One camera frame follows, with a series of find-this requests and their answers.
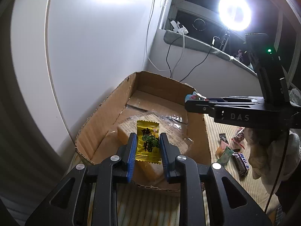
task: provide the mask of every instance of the gray window sill cover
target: gray window sill cover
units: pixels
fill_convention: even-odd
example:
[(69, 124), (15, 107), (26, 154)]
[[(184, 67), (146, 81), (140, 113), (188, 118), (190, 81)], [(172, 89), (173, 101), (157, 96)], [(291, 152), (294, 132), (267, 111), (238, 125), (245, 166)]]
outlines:
[[(182, 47), (183, 46), (183, 41), (182, 40), (176, 40), (175, 42), (173, 42), (175, 39), (179, 38), (179, 34), (170, 30), (165, 31), (163, 40), (165, 43), (167, 44), (171, 44), (173, 43), (173, 46), (178, 46), (178, 47)], [(204, 52), (204, 53), (208, 53), (210, 50), (210, 45), (208, 45), (207, 43), (204, 43), (202, 41), (196, 40), (194, 38), (191, 38), (189, 36), (185, 36), (185, 48), (191, 49), (191, 50), (195, 50), (195, 51), (200, 51), (200, 52)], [(230, 61), (233, 64), (235, 64), (236, 66), (246, 70), (247, 72), (249, 72), (250, 74), (252, 74), (253, 76), (257, 77), (257, 74), (250, 69), (249, 67), (245, 66), (244, 64), (242, 64), (241, 62), (239, 62), (236, 58), (234, 58), (233, 56), (230, 56), (222, 51), (220, 51), (217, 48), (212, 47), (210, 54), (215, 55), (223, 60), (226, 61)]]

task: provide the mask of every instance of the gloved hand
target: gloved hand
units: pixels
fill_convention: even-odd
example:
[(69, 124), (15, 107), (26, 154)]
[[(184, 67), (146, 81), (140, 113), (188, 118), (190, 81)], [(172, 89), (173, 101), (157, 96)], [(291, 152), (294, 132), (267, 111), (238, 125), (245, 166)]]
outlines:
[[(285, 160), (274, 192), (278, 190), (281, 181), (289, 179), (299, 165), (301, 147), (298, 131), (290, 130)], [(286, 131), (245, 128), (244, 136), (251, 147), (249, 164), (252, 166), (253, 179), (261, 177), (265, 189), (271, 193), (282, 159)]]

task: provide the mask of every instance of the glowing light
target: glowing light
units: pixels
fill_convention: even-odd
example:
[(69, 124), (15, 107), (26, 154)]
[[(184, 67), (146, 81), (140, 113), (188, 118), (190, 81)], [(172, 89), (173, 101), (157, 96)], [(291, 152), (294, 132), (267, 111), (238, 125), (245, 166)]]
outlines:
[[(237, 8), (243, 12), (240, 22), (235, 21)], [(251, 10), (245, 0), (220, 0), (219, 17), (229, 29), (241, 31), (247, 28), (251, 22)]]

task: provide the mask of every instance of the yellow candy wrapper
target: yellow candy wrapper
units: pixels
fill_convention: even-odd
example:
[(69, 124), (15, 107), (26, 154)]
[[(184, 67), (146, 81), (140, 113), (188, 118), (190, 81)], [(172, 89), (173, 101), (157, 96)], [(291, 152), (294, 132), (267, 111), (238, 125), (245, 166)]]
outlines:
[(159, 148), (159, 123), (137, 121), (137, 161), (161, 164)]

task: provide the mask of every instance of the silver screw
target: silver screw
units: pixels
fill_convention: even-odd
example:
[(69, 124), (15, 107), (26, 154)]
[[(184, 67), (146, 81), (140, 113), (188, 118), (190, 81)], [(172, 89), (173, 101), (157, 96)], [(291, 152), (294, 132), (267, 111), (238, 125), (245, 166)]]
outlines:
[(179, 161), (185, 161), (187, 159), (185, 155), (178, 155), (177, 158)]
[(119, 156), (118, 155), (112, 155), (111, 156), (111, 161), (118, 161), (119, 160)]
[(212, 164), (212, 167), (215, 169), (215, 170), (219, 170), (219, 169), (221, 169), (222, 168), (222, 166), (221, 166), (221, 164), (219, 164), (219, 163), (213, 163)]
[(85, 165), (83, 163), (79, 163), (79, 164), (76, 165), (77, 170), (82, 170), (84, 168), (85, 168)]

